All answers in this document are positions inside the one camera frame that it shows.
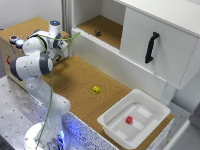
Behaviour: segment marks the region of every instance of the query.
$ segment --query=red object in bin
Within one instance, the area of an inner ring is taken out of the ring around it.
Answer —
[[[131,124],[132,122],[133,122],[133,117],[128,116],[128,117],[126,118],[126,123]]]

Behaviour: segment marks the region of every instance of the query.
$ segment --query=cabinet panel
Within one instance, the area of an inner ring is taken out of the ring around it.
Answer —
[[[153,61],[145,63],[150,38],[155,39]],[[127,8],[120,54],[179,86],[198,38],[168,24]]]

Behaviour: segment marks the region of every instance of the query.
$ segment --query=black cabinet handle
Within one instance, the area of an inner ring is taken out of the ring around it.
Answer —
[[[153,60],[153,57],[151,57],[151,53],[153,50],[153,45],[154,45],[154,40],[157,39],[160,35],[156,32],[153,32],[153,36],[151,37],[150,41],[149,41],[149,45],[148,45],[148,49],[147,49],[147,54],[145,57],[145,63],[148,64],[149,62],[151,62]]]

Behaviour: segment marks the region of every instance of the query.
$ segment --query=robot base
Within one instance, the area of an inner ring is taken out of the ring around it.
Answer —
[[[35,141],[35,137],[37,136],[37,133],[40,131],[40,129],[43,127],[43,122],[37,123],[34,126],[32,126],[25,134],[24,137],[24,150],[36,150],[37,147],[37,141]],[[69,134],[67,132],[64,133],[64,143],[65,143],[65,149],[69,146],[70,138],[68,136]],[[37,150],[58,150],[57,146],[49,142],[42,148],[38,146]]]

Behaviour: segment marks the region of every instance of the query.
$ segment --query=green cable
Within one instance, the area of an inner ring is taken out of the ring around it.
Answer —
[[[77,34],[76,34],[75,36],[73,36],[72,38],[69,38],[69,39],[55,39],[55,40],[69,40],[69,43],[68,43],[67,46],[66,46],[66,49],[67,49],[68,45],[69,45],[76,37],[78,37],[79,35],[80,35],[80,32],[77,33]],[[39,37],[37,37],[37,38],[38,38],[38,40],[40,41],[40,43],[42,44],[42,46],[44,47],[46,53],[48,54],[47,49],[45,48],[45,45],[44,45],[43,41],[42,41]],[[51,72],[51,100],[50,100],[49,110],[48,110],[48,112],[47,112],[46,119],[45,119],[44,125],[43,125],[43,127],[42,127],[42,131],[41,131],[40,137],[39,137],[39,139],[38,139],[38,143],[37,143],[36,150],[37,150],[38,145],[39,145],[39,143],[40,143],[40,140],[41,140],[41,137],[42,137],[42,133],[43,133],[43,131],[44,131],[44,127],[45,127],[45,125],[46,125],[47,118],[48,118],[48,116],[49,116],[49,112],[50,112],[50,109],[51,109],[52,100],[53,100],[53,70],[52,70],[52,72]]]

